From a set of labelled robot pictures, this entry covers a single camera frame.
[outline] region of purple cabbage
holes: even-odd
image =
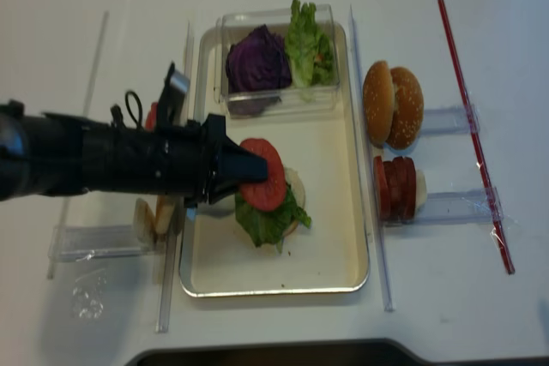
[[[284,39],[267,26],[256,27],[245,39],[232,45],[225,63],[229,93],[258,92],[292,84],[290,66],[284,52]],[[251,99],[229,103],[233,114],[260,114],[279,98]]]

